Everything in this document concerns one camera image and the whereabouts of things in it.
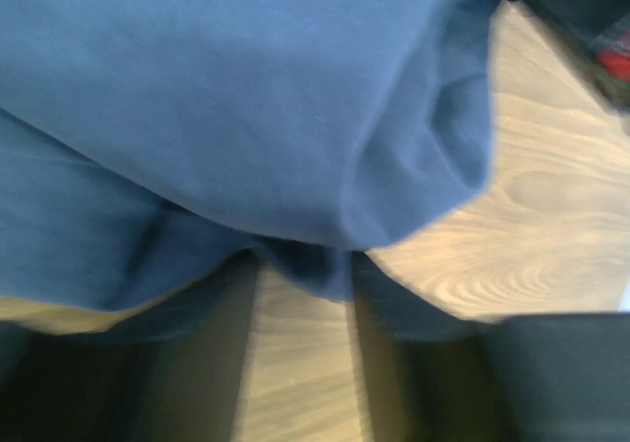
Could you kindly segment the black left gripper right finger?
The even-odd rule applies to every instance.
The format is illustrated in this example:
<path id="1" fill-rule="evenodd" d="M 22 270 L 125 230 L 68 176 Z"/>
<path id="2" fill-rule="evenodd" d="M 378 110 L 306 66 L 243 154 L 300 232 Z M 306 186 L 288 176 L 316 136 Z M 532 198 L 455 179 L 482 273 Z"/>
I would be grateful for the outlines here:
<path id="1" fill-rule="evenodd" d="M 352 258 L 357 342 L 377 441 L 625 441 L 629 317 L 458 318 Z"/>

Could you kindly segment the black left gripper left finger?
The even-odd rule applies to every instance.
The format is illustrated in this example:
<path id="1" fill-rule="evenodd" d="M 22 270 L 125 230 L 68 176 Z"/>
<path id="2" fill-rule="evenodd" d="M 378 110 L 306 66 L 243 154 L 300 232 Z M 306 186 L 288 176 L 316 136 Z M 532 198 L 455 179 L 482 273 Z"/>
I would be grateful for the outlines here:
<path id="1" fill-rule="evenodd" d="M 5 441 L 228 441 L 256 294 L 242 252 L 96 334 L 1 325 Z"/>

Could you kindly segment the blue tank top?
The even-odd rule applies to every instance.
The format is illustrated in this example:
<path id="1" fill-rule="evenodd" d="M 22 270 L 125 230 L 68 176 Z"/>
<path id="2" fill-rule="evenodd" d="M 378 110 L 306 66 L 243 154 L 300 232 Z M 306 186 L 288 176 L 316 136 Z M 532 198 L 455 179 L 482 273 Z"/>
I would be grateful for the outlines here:
<path id="1" fill-rule="evenodd" d="M 476 196 L 500 0 L 1 0 L 1 317 L 100 332 L 232 255 L 350 255 Z"/>

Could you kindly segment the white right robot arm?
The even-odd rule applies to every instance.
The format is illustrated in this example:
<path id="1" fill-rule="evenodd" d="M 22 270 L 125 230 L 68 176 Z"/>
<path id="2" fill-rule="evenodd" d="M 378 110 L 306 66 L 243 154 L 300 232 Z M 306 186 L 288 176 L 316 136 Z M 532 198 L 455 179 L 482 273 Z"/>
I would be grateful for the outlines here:
<path id="1" fill-rule="evenodd" d="M 629 0 L 510 0 L 535 17 L 629 132 Z"/>

